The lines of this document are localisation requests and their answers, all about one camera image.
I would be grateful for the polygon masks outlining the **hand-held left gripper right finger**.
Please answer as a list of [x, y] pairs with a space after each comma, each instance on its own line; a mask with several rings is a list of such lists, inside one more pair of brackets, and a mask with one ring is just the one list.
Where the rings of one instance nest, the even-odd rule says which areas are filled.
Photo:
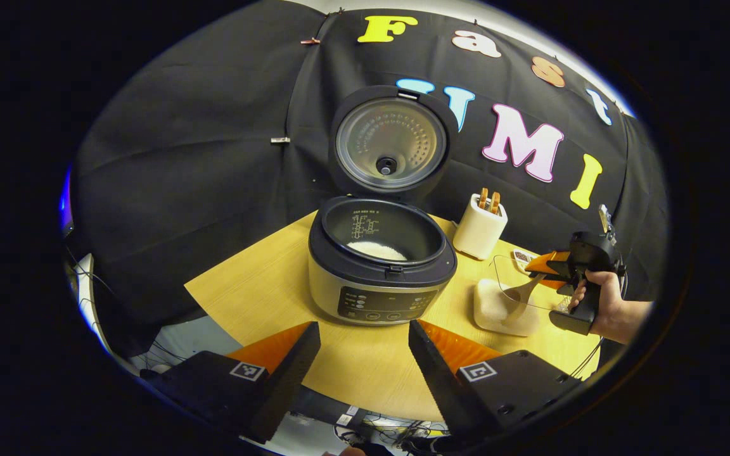
[[408, 345], [450, 434], [475, 441], [544, 415], [582, 381], [529, 350], [506, 354], [426, 322]]

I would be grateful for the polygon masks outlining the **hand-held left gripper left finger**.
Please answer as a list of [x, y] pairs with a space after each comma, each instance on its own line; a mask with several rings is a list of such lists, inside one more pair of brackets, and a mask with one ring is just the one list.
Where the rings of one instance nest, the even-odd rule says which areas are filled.
[[143, 369], [140, 378], [209, 427], [266, 443], [319, 349], [319, 323], [307, 321], [231, 354], [202, 350], [164, 372]]

